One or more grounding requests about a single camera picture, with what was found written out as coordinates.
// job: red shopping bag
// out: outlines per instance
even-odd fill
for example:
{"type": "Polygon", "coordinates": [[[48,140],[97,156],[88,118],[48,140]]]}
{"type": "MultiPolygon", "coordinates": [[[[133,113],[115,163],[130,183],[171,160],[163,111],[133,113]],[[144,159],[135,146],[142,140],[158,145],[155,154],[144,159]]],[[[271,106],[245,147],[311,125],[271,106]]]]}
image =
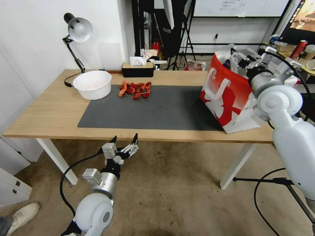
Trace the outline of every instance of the red shopping bag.
{"type": "Polygon", "coordinates": [[[226,133],[260,127],[252,117],[255,97],[248,80],[224,67],[215,54],[200,98],[226,133]]]}

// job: cup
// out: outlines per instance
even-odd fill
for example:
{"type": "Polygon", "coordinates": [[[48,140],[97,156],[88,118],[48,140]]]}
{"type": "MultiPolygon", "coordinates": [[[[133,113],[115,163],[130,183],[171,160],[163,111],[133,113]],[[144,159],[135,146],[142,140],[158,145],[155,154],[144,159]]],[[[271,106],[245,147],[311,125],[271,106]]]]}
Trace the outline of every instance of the cup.
{"type": "Polygon", "coordinates": [[[315,56],[315,45],[310,44],[305,48],[305,60],[311,60],[315,56]]]}
{"type": "Polygon", "coordinates": [[[315,69],[315,59],[308,61],[306,63],[306,68],[307,69],[315,69]]]}

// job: desk lamp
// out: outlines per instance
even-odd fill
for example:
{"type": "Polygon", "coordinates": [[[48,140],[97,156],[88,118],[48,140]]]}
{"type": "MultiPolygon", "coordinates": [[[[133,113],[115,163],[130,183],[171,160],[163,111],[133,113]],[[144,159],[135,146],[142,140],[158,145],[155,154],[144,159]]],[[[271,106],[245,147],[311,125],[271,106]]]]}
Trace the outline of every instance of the desk lamp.
{"type": "Polygon", "coordinates": [[[85,67],[80,61],[80,59],[78,59],[71,50],[70,43],[72,41],[82,43],[88,40],[93,31],[92,25],[88,20],[74,17],[74,15],[72,15],[71,13],[66,13],[63,18],[65,22],[68,24],[69,34],[65,38],[63,38],[62,41],[66,44],[67,48],[69,49],[71,55],[74,58],[74,61],[79,66],[82,73],[84,73],[85,67]]]}

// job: tissue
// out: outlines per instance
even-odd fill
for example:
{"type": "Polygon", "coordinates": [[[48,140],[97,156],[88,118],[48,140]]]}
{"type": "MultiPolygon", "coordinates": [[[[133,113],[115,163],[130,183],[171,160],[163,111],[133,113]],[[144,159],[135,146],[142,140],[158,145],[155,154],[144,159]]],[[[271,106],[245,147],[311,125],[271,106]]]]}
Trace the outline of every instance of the tissue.
{"type": "Polygon", "coordinates": [[[147,59],[144,57],[130,57],[130,65],[132,66],[145,66],[147,59]]]}

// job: lamp shade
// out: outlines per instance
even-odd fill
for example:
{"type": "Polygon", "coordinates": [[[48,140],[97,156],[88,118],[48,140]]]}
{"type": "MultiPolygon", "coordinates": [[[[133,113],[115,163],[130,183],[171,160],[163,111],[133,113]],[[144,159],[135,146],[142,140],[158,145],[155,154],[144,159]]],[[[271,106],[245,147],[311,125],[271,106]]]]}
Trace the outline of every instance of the lamp shade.
{"type": "Polygon", "coordinates": [[[88,20],[74,17],[71,13],[66,13],[63,18],[68,24],[68,32],[73,41],[82,43],[90,38],[93,28],[88,20]]]}

